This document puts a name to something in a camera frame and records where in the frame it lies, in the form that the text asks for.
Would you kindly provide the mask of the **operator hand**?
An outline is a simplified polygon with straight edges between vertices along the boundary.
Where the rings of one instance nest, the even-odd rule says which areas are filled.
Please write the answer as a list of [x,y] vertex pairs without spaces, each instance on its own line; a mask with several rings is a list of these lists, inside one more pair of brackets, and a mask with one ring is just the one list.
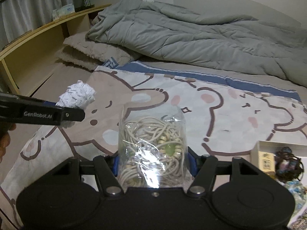
[[0,140],[0,163],[3,160],[4,155],[6,154],[6,147],[10,145],[10,135],[5,133]]

